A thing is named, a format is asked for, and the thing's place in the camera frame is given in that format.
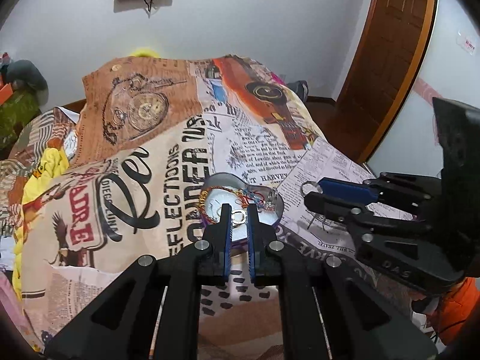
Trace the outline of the silver earrings in tin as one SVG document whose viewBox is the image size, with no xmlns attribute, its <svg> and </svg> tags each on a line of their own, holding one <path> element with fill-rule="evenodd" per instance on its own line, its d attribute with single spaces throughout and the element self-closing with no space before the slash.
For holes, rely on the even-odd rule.
<svg viewBox="0 0 480 360">
<path fill-rule="evenodd" d="M 277 193 L 272 190 L 268 192 L 267 197 L 264 200 L 264 209 L 266 211 L 275 211 L 277 207 Z"/>
</svg>

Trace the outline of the dark backpack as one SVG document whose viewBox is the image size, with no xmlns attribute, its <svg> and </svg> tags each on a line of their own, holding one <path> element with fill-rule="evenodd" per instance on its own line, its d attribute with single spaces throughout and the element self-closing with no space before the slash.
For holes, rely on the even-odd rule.
<svg viewBox="0 0 480 360">
<path fill-rule="evenodd" d="M 306 80 L 289 82 L 286 86 L 292 90 L 303 103 L 308 100 L 309 88 Z"/>
</svg>

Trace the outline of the purple heart-shaped tin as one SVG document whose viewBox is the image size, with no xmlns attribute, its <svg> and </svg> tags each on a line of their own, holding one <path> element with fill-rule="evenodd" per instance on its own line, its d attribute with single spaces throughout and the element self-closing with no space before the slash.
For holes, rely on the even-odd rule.
<svg viewBox="0 0 480 360">
<path fill-rule="evenodd" d="M 277 193 L 277 207 L 275 211 L 266 211 L 264 200 L 272 190 Z M 225 172 L 210 176 L 202 186 L 198 210 L 205 225 L 220 221 L 223 204 L 229 204 L 232 208 L 233 245 L 247 243 L 247 207 L 250 204 L 256 205 L 259 221 L 274 228 L 280 223 L 284 211 L 283 199 L 276 189 L 248 184 Z"/>
</svg>

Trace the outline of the white wardrobe sliding door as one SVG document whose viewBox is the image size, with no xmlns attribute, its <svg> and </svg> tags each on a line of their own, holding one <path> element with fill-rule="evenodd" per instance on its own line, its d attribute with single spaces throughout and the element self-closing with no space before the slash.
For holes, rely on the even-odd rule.
<svg viewBox="0 0 480 360">
<path fill-rule="evenodd" d="M 479 29 L 459 0 L 437 0 L 433 31 L 416 80 L 368 166 L 374 174 L 439 176 L 443 152 L 433 98 L 479 107 Z"/>
</svg>

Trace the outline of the brown wooden door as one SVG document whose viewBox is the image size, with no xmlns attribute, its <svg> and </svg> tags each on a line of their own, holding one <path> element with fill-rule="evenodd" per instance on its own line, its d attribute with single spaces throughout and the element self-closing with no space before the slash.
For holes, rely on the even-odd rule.
<svg viewBox="0 0 480 360">
<path fill-rule="evenodd" d="M 435 0 L 371 0 L 359 45 L 324 127 L 329 142 L 359 164 L 400 111 L 421 65 Z"/>
</svg>

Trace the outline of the yellow cloth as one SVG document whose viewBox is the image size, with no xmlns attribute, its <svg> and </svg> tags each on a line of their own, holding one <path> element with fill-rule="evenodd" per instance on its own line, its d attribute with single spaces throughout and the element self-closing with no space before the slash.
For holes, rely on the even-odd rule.
<svg viewBox="0 0 480 360">
<path fill-rule="evenodd" d="M 28 203 L 33 203 L 45 191 L 50 182 L 63 174 L 69 168 L 68 156 L 64 148 L 55 149 L 47 148 L 41 156 L 37 168 L 26 182 L 23 190 L 23 196 L 19 208 L 19 223 L 16 225 L 14 240 L 14 264 L 12 275 L 12 286 L 18 297 L 21 299 L 21 265 L 22 265 L 22 251 L 24 243 L 27 240 L 27 231 L 24 230 L 24 208 Z"/>
</svg>

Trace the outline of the newspaper print bed cover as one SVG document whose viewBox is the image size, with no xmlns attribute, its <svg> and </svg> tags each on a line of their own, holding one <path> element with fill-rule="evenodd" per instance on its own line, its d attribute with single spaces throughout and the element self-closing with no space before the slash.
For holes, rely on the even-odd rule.
<svg viewBox="0 0 480 360">
<path fill-rule="evenodd" d="M 304 181 L 370 173 L 326 141 L 265 66 L 117 58 L 83 82 L 69 168 L 24 208 L 20 300 L 40 350 L 137 258 L 169 258 L 201 238 L 199 195 L 221 172 L 276 189 L 280 240 L 316 260 L 337 256 L 412 313 L 405 287 L 355 260 L 343 226 L 305 210 Z"/>
</svg>

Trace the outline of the striped patchwork blanket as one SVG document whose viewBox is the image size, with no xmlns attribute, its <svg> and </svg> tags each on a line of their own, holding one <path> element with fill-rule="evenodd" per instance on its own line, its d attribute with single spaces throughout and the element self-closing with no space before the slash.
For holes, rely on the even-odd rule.
<svg viewBox="0 0 480 360">
<path fill-rule="evenodd" d="M 64 111 L 56 107 L 28 123 L 9 157 L 1 161 L 1 235 L 11 236 L 20 225 L 24 186 L 47 148 L 60 149 L 76 129 Z"/>
</svg>

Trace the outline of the green patterned bag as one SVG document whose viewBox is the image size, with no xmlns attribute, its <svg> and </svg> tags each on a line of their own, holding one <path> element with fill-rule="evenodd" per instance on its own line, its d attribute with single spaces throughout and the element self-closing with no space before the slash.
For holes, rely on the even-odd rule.
<svg viewBox="0 0 480 360">
<path fill-rule="evenodd" d="M 28 88 L 14 92 L 1 105 L 1 142 L 3 150 L 13 145 L 23 128 L 41 114 L 36 94 Z"/>
</svg>

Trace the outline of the yellow chair back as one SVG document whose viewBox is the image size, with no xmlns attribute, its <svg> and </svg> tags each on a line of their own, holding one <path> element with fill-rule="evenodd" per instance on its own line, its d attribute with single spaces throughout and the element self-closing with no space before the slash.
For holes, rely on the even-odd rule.
<svg viewBox="0 0 480 360">
<path fill-rule="evenodd" d="M 153 49 L 147 47 L 138 47 L 130 53 L 130 56 L 133 57 L 143 57 L 143 58 L 159 58 L 160 54 Z"/>
</svg>

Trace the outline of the orange box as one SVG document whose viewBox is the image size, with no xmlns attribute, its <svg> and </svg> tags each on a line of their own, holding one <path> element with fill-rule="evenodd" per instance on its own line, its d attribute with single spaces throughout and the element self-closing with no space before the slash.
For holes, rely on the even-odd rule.
<svg viewBox="0 0 480 360">
<path fill-rule="evenodd" d="M 0 105 L 5 103 L 13 94 L 11 84 L 5 84 L 0 88 Z"/>
</svg>

